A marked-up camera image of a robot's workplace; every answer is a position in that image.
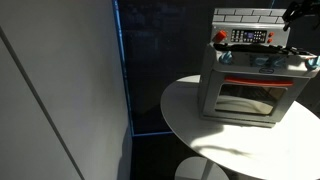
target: oven door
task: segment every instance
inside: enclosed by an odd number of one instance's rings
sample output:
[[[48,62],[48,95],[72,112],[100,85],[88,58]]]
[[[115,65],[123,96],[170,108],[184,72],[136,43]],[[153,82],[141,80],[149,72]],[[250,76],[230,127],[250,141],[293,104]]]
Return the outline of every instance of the oven door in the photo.
[[[307,82],[307,78],[212,71],[200,115],[225,122],[276,123]]]
[[[270,116],[292,81],[252,80],[227,76],[215,111]]]

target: red trim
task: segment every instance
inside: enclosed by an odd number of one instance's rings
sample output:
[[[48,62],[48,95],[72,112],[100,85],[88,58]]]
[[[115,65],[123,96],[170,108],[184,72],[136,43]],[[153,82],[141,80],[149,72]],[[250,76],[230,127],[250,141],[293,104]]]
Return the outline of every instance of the red trim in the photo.
[[[272,81],[272,80],[255,80],[255,79],[244,79],[238,77],[226,76],[225,82],[247,84],[247,85],[259,85],[259,86],[292,86],[292,81]]]

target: silver oven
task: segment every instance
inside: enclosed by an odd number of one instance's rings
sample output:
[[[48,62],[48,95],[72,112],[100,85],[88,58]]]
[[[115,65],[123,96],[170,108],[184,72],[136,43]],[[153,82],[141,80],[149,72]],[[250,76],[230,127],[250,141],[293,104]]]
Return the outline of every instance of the silver oven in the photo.
[[[203,119],[273,127],[318,72],[305,64],[306,59],[316,57],[312,54],[232,52],[216,48],[209,44],[203,61],[198,90]]]
[[[284,12],[215,9],[198,90],[201,118],[262,127],[281,121],[320,64],[286,47]]]

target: control knob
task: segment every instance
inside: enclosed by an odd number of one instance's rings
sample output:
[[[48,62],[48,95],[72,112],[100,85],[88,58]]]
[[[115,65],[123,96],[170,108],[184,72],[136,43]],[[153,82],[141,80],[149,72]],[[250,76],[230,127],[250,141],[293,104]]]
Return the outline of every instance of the control knob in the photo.
[[[272,66],[276,68],[283,68],[286,65],[286,59],[285,57],[276,57],[272,61]]]
[[[227,38],[227,32],[225,32],[224,30],[220,30],[212,40],[214,43],[220,43],[225,38]]]
[[[223,53],[220,57],[219,57],[219,62],[221,64],[227,64],[230,65],[232,62],[232,55],[231,55],[231,51],[228,51],[226,53]]]
[[[259,66],[266,65],[268,60],[269,60],[268,56],[255,56],[254,60],[253,60],[253,63],[254,63],[254,66],[258,66],[259,67]]]
[[[320,67],[320,56],[314,58],[314,59],[309,59],[305,61],[306,68],[308,70],[315,70],[317,67]]]

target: oven window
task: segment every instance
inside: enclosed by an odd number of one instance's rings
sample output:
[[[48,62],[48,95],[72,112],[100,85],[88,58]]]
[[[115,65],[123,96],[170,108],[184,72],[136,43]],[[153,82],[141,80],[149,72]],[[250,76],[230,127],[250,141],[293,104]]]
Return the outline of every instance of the oven window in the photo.
[[[285,91],[279,87],[223,84],[215,110],[270,115]]]

